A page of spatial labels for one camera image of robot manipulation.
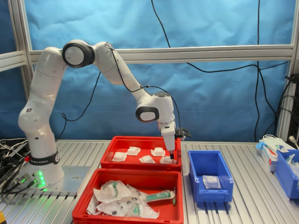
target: metal worktable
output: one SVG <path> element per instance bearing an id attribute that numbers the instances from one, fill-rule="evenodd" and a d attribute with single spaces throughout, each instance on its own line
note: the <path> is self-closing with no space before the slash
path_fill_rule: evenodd
<path id="1" fill-rule="evenodd" d="M 109 141 L 61 140 L 57 148 L 65 166 L 91 166 L 77 197 L 28 192 L 1 198 L 0 210 L 7 223 L 70 224 L 74 209 Z M 189 182 L 187 150 L 220 150 L 235 185 L 231 203 L 194 203 Z M 299 201 L 286 197 L 274 174 L 253 143 L 183 142 L 184 220 L 186 224 L 299 224 Z"/>

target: blue backdrop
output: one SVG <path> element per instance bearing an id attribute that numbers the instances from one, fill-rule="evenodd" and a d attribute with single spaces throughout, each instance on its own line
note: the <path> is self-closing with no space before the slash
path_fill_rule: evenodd
<path id="1" fill-rule="evenodd" d="M 7 1 L 0 1 L 0 54 L 16 51 Z M 0 72 L 0 139 L 23 136 L 18 116 L 26 104 L 20 68 Z"/>
<path id="2" fill-rule="evenodd" d="M 295 0 L 262 0 L 260 44 L 289 44 Z M 26 1 L 33 49 L 62 48 L 72 39 L 89 44 L 108 41 L 115 48 L 167 47 L 150 0 Z M 154 0 L 172 47 L 244 45 L 257 42 L 257 0 Z M 256 62 L 194 63 L 204 70 L 223 70 Z M 268 67 L 279 62 L 260 62 Z M 257 112 L 256 68 L 206 74 L 184 64 L 128 65 L 142 85 L 166 89 L 176 100 L 182 126 L 192 140 L 253 141 Z M 287 65 L 263 70 L 268 101 L 277 107 Z M 50 118 L 56 136 L 64 126 L 61 113 L 76 119 L 89 102 L 98 70 L 91 65 L 68 68 Z M 260 82 L 258 136 L 274 121 Z M 124 86 L 100 77 L 84 116 L 68 122 L 62 139 L 111 139 L 115 135 L 158 136 L 156 123 L 135 118 L 135 99 Z M 17 119 L 7 115 L 2 119 Z"/>

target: green led light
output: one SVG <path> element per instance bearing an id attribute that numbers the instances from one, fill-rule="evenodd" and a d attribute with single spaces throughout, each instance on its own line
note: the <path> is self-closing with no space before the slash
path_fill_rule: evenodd
<path id="1" fill-rule="evenodd" d="M 39 187 L 44 187 L 46 185 L 46 182 L 43 179 L 43 173 L 39 170 L 38 174 L 39 174 L 39 178 L 41 179 L 41 182 L 42 182 L 42 185 L 40 185 Z"/>

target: cardboard box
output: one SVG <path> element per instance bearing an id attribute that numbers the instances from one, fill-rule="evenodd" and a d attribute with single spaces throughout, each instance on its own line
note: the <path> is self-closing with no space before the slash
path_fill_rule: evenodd
<path id="1" fill-rule="evenodd" d="M 262 149 L 258 149 L 261 153 L 264 162 L 267 164 L 270 172 L 275 172 L 277 163 L 277 154 L 269 149 L 267 146 L 263 146 Z"/>

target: robotic arm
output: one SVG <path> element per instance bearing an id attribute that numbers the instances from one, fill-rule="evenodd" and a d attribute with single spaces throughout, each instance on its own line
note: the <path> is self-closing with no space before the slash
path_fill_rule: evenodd
<path id="1" fill-rule="evenodd" d="M 138 120 L 158 122 L 166 149 L 173 158 L 176 131 L 171 96 L 165 92 L 150 95 L 141 89 L 142 86 L 110 43 L 99 42 L 90 46 L 85 41 L 73 40 L 62 50 L 49 47 L 42 52 L 28 102 L 19 115 L 18 123 L 26 134 L 31 151 L 29 163 L 20 169 L 19 176 L 27 174 L 30 179 L 36 178 L 37 184 L 32 188 L 53 185 L 64 176 L 49 118 L 66 67 L 81 68 L 92 63 L 112 84 L 123 84 L 131 91 L 137 102 L 135 115 Z"/>

